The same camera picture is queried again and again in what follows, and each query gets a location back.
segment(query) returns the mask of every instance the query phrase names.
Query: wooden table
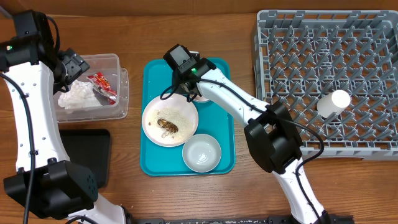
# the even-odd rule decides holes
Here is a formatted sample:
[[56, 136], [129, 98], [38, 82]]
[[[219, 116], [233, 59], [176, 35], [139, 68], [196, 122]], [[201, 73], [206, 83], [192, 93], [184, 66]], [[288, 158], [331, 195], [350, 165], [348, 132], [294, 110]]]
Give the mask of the wooden table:
[[[237, 85], [254, 95], [251, 30], [255, 14], [223, 16], [140, 16], [57, 19], [61, 49], [79, 54], [115, 53], [129, 72], [127, 118], [62, 124], [61, 129], [106, 128], [113, 138], [109, 184], [100, 192], [123, 204], [136, 218], [237, 218], [287, 215], [290, 207], [277, 180], [249, 155], [243, 129], [236, 123], [236, 165], [226, 175], [150, 177], [139, 165], [141, 91], [144, 66], [176, 43], [221, 57]], [[0, 21], [0, 41], [14, 33]], [[8, 89], [0, 82], [0, 179], [14, 175], [17, 136]], [[354, 215], [356, 223], [398, 223], [398, 162], [319, 159], [305, 166], [315, 195], [329, 213]], [[22, 222], [23, 208], [0, 187], [1, 223]], [[65, 223], [39, 220], [31, 223]]]

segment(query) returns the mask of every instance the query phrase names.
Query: red packet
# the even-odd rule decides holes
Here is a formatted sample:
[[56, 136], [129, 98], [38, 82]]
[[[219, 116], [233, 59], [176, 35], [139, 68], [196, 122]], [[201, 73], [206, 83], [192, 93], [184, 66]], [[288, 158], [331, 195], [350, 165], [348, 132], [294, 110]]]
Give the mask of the red packet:
[[87, 79], [94, 84], [94, 90], [108, 98], [111, 105], [116, 103], [117, 94], [111, 89], [111, 85], [101, 72], [97, 72], [94, 75], [88, 75]]

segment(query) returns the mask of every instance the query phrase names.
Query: brown food item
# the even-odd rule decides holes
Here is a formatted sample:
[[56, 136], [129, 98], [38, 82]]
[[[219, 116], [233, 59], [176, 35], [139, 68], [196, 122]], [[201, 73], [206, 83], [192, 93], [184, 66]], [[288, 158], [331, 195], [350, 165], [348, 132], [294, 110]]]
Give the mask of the brown food item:
[[171, 133], [176, 133], [178, 131], [178, 127], [175, 124], [171, 123], [170, 121], [166, 121], [165, 119], [162, 118], [158, 119], [157, 124], [161, 128], [164, 128], [170, 131]]

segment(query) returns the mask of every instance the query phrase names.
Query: wooden surface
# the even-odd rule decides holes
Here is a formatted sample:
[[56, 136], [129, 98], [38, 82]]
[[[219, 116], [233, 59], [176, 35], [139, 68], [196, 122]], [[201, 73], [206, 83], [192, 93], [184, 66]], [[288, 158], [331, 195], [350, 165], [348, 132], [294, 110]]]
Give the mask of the wooden surface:
[[[236, 218], [290, 213], [277, 180], [248, 152], [235, 125], [236, 165], [226, 175], [149, 177], [139, 165], [142, 74], [145, 65], [176, 43], [204, 57], [221, 57], [237, 85], [254, 95], [250, 32], [255, 14], [223, 16], [87, 17], [57, 19], [61, 48], [79, 54], [115, 53], [129, 72], [127, 118], [63, 124], [60, 128], [106, 128], [113, 139], [109, 184], [100, 192], [136, 218]], [[12, 21], [0, 21], [0, 42], [14, 35]], [[14, 175], [17, 136], [9, 92], [0, 81], [0, 179]], [[398, 223], [398, 162], [320, 159], [305, 166], [315, 195], [330, 213], [354, 215], [356, 223]], [[23, 208], [0, 187], [0, 222], [20, 223]], [[64, 223], [38, 220], [31, 223]]]
[[34, 9], [74, 16], [226, 14], [261, 9], [398, 10], [396, 0], [0, 0], [10, 13]]

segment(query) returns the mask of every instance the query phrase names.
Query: tray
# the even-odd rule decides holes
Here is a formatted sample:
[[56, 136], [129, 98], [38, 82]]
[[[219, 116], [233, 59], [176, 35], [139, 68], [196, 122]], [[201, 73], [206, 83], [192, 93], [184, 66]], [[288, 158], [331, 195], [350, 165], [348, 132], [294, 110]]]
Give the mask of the tray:
[[[398, 160], [398, 13], [258, 12], [252, 63], [257, 98], [282, 101], [296, 122], [325, 140], [321, 157]], [[322, 118], [317, 101], [345, 90], [351, 104]], [[302, 130], [304, 157], [319, 143]]]
[[[228, 64], [220, 58], [208, 58], [230, 78]], [[163, 90], [171, 85], [172, 70], [164, 60], [158, 59], [149, 62], [144, 69], [142, 91], [142, 113], [146, 105], [159, 96]], [[194, 102], [198, 114], [199, 124], [195, 134], [209, 134], [221, 146], [220, 163], [210, 172], [196, 173], [190, 170], [182, 159], [182, 147], [162, 147], [147, 138], [141, 128], [141, 169], [151, 176], [170, 175], [203, 175], [226, 174], [235, 166], [235, 136], [234, 120], [225, 110], [215, 103]]]

